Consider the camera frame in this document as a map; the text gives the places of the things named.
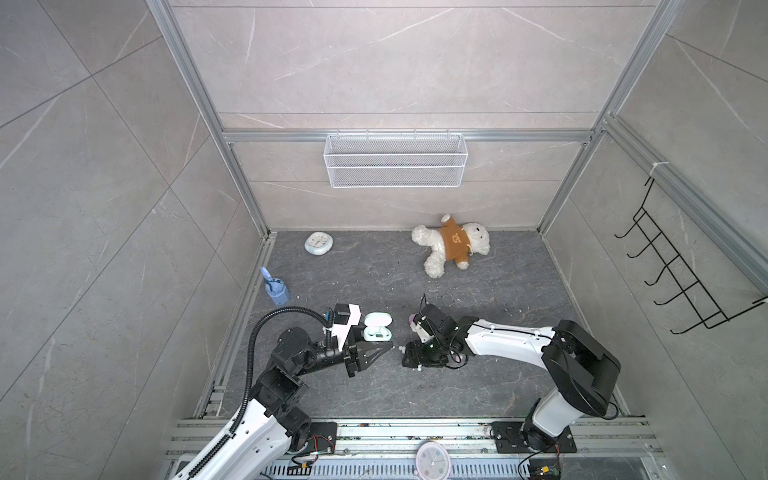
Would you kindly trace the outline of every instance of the gray tile wall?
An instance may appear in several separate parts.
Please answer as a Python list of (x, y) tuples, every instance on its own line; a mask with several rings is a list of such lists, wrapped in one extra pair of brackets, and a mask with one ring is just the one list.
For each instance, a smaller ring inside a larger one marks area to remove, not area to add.
[(0, 477), (152, 478), (256, 229), (143, 1), (4, 2), (0, 45)]
[[(753, 242), (768, 249), (768, 69), (761, 0), (689, 0), (619, 111)], [(647, 175), (606, 141), (590, 160), (547, 238), (598, 339), (624, 362), (621, 389), (646, 414), (681, 478), (768, 478), (768, 307), (717, 328), (673, 335), (698, 318), (661, 260), (627, 258), (623, 240)], [(648, 210), (728, 315), (762, 294), (658, 187)], [(660, 245), (669, 260), (668, 249)], [(694, 279), (680, 270), (684, 286)], [(698, 287), (704, 316), (717, 311)], [(712, 325), (722, 316), (713, 318)]]
[[(172, 3), (224, 127), (256, 129), (591, 128), (655, 5)], [(334, 190), (320, 145), (237, 150), (272, 228), (410, 228), (453, 212), (487, 227), (531, 229), (578, 146), (472, 145), (454, 190)]]
[(456, 188), (331, 188), (322, 143), (236, 144), (237, 156), (272, 228), (409, 229), (458, 222), (532, 230), (580, 145), (474, 142)]
[[(624, 239), (641, 205), (647, 175), (607, 139), (590, 160), (546, 239), (564, 281), (596, 338), (622, 362), (619, 388), (632, 413), (647, 415), (680, 478), (764, 478), (768, 388), (762, 347), (768, 310), (714, 329), (698, 322), (638, 230)], [(733, 315), (761, 294), (696, 224), (654, 187), (646, 208), (724, 311)], [(657, 244), (672, 258), (662, 240)], [(683, 285), (694, 280), (680, 264)], [(699, 287), (689, 290), (703, 315), (715, 311)]]
[(768, 251), (768, 2), (690, 0), (621, 117)]
[(176, 0), (225, 127), (591, 127), (643, 0)]
[[(689, 0), (619, 112), (765, 250), (767, 15), (768, 4), (761, 0)], [(730, 473), (722, 470), (722, 474), (715, 475), (713, 470), (699, 476), (766, 478), (768, 435), (757, 426), (768, 422), (768, 381), (763, 372), (768, 355), (761, 347), (768, 339), (768, 307), (716, 329), (697, 327), (682, 336), (671, 335), (669, 328), (688, 326), (696, 317), (685, 301), (675, 300), (664, 307), (650, 302), (663, 301), (660, 297), (674, 291), (668, 279), (653, 287), (639, 283), (641, 277), (653, 280), (658, 273), (653, 272), (658, 268), (656, 263), (621, 258), (619, 248), (631, 249), (637, 246), (632, 245), (637, 239), (619, 244), (608, 230), (616, 229), (616, 216), (627, 213), (622, 207), (621, 186), (627, 198), (631, 191), (627, 189), (628, 181), (635, 184), (643, 175), (632, 174), (636, 167), (622, 171), (626, 168), (624, 158), (614, 156), (593, 159), (572, 198), (622, 272), (685, 385), (723, 443), (720, 449), (704, 450), (724, 461), (712, 468), (729, 465), (731, 459), (737, 466)], [(726, 313), (733, 315), (760, 298), (755, 287), (676, 205), (663, 194), (650, 200), (657, 221), (673, 237)], [(702, 292), (691, 291), (704, 313), (715, 311), (702, 300)]]

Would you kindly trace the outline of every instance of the gray floor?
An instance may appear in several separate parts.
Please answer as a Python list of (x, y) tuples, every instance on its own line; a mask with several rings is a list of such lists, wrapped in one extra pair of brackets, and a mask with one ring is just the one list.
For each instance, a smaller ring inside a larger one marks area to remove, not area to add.
[[(281, 232), (269, 261), (270, 272), (282, 278), (292, 305), (318, 312), (336, 303), (357, 303), (363, 313), (388, 312), (397, 346), (415, 339), (408, 316), (422, 293), (454, 318), (476, 315), (518, 326), (555, 325), (576, 314), (536, 232), (491, 232), (491, 252), (474, 255), (469, 269), (453, 263), (437, 280), (423, 270), (428, 249), (414, 244), (409, 232), (331, 232), (333, 248), (315, 257), (303, 249), (309, 232)], [(250, 322), (275, 308), (259, 294)], [(279, 316), (269, 321), (257, 340), (254, 377), (266, 365), (278, 335), (301, 326), (317, 339), (318, 322), (306, 316)], [(245, 377), (246, 338), (240, 346), (224, 394), (223, 415), (240, 404)], [(343, 366), (303, 377), (310, 387), (299, 407), (318, 416), (524, 416), (534, 401), (554, 384), (543, 369), (498, 357), (473, 357), (459, 370), (423, 369), (400, 365), (399, 349), (391, 350), (367, 371), (347, 378)]]

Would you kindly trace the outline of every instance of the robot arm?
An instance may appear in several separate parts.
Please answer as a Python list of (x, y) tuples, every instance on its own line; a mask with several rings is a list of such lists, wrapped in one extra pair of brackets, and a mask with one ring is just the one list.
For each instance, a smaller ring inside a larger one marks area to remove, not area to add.
[(576, 322), (527, 328), (465, 316), (458, 322), (427, 304), (412, 319), (420, 342), (406, 346), (403, 366), (459, 368), (468, 356), (496, 355), (547, 369), (556, 385), (534, 404), (522, 436), (535, 450), (556, 443), (583, 414), (603, 417), (621, 364)]
[[(344, 363), (349, 377), (367, 369), (392, 348), (392, 342), (367, 342), (359, 325), (357, 305), (336, 304), (323, 318), (300, 307), (284, 307), (265, 315), (249, 341), (253, 352), (256, 334), (269, 318), (299, 312), (323, 319), (326, 338), (312, 342), (301, 328), (285, 330), (277, 340), (264, 372), (248, 385), (246, 401), (235, 416), (174, 479), (251, 480), (282, 454), (304, 448), (310, 435), (309, 416), (296, 407), (308, 389), (299, 377)], [(247, 383), (252, 378), (253, 357), (248, 359)]]

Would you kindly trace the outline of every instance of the white clock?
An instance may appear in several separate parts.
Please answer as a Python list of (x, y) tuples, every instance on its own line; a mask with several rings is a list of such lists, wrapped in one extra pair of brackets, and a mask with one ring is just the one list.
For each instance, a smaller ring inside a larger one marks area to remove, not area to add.
[(421, 480), (446, 480), (451, 474), (448, 451), (437, 442), (427, 442), (416, 453), (416, 473)]
[(312, 255), (323, 255), (333, 246), (333, 237), (325, 232), (315, 232), (304, 242), (304, 250)]

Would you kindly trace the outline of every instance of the teddy bear leg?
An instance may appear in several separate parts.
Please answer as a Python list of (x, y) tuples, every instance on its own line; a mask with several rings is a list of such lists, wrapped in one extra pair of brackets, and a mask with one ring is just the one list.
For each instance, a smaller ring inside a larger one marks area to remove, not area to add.
[(432, 245), (441, 243), (442, 237), (437, 230), (430, 230), (423, 225), (419, 225), (411, 232), (411, 240), (413, 240), (416, 245), (431, 247)]
[(424, 262), (424, 271), (430, 278), (440, 278), (445, 272), (445, 254), (442, 252), (432, 252), (427, 261)]

